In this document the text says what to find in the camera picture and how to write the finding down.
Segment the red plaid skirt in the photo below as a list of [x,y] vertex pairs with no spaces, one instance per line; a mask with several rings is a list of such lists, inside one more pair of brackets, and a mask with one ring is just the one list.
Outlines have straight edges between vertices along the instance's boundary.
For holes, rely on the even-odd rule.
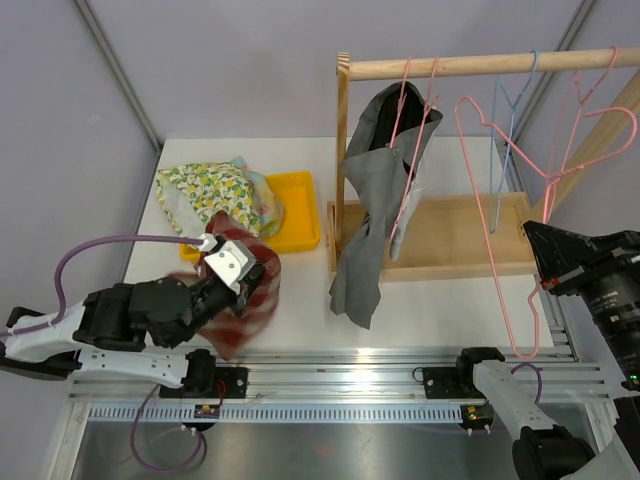
[[231,309],[225,309],[211,316],[194,332],[180,328],[178,333],[166,342],[166,348],[175,348],[199,335],[216,349],[222,359],[232,360],[273,319],[279,302],[281,262],[273,250],[224,211],[214,215],[205,231],[221,235],[225,240],[240,241],[250,250],[256,261],[264,265],[265,272],[248,299],[242,317],[236,316]]

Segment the pastel tie-dye skirt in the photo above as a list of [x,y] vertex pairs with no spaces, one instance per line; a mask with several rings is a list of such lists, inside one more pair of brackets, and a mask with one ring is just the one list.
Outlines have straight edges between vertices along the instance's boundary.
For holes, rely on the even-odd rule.
[[259,237],[266,239],[276,235],[284,223],[285,209],[264,175],[251,170],[241,156],[231,160],[252,185],[252,209],[259,217]]

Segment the lemon print skirt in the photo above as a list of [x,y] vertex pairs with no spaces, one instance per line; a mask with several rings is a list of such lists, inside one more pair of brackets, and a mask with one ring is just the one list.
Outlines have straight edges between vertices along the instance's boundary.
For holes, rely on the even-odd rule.
[[160,169],[155,175],[159,204],[175,232],[195,238],[205,232],[216,213],[227,213],[257,235],[259,214],[254,187],[240,157],[228,162],[189,163]]

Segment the blue hanger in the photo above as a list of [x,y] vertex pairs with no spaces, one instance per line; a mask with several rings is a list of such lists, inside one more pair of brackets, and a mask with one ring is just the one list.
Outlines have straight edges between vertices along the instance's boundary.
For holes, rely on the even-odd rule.
[[[529,77],[525,82],[520,92],[514,99],[509,96],[509,93],[504,85],[503,75],[499,75],[494,81],[494,89],[492,96],[492,105],[490,111],[490,121],[495,122],[497,106],[498,106],[498,94],[501,93],[507,102],[510,109],[510,121],[508,134],[509,137],[513,136],[515,129],[516,114],[518,113],[520,103],[527,93],[529,86],[537,73],[539,64],[539,52],[536,49],[531,50],[534,55],[532,69]],[[497,130],[494,127],[490,128],[490,142],[489,147],[489,203],[488,203],[488,231],[490,234],[494,234],[497,231],[501,216],[502,206],[502,193],[506,189],[506,173],[509,167],[512,145],[509,142],[503,142],[497,144],[496,141],[501,137],[497,134]]]

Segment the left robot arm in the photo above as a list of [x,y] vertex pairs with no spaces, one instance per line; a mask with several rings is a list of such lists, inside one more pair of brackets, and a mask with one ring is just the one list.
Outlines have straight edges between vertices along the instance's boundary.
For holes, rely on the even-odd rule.
[[1,347],[2,370],[38,380],[112,373],[160,385],[164,398],[217,393],[216,358],[206,349],[175,355],[217,314],[243,314],[265,274],[256,263],[229,287],[216,270],[193,285],[167,276],[116,284],[71,307],[59,323],[23,307],[8,324],[18,329]]

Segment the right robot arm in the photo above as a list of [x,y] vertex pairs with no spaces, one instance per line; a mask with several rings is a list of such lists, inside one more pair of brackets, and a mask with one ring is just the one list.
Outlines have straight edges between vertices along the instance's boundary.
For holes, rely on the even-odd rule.
[[521,479],[636,479],[639,476],[639,234],[587,236],[536,221],[523,226],[539,285],[555,297],[576,297],[584,312],[567,318],[579,354],[618,381],[608,445],[587,441],[544,413],[518,385],[502,356],[454,371],[456,389],[480,392],[509,432]]

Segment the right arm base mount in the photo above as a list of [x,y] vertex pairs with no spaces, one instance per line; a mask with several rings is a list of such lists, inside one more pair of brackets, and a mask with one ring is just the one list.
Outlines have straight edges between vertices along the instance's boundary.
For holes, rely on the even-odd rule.
[[472,399],[486,397],[474,386],[474,366],[489,360],[504,362],[505,357],[495,347],[468,347],[461,350],[453,367],[417,367],[421,376],[415,380],[424,387],[430,400]]

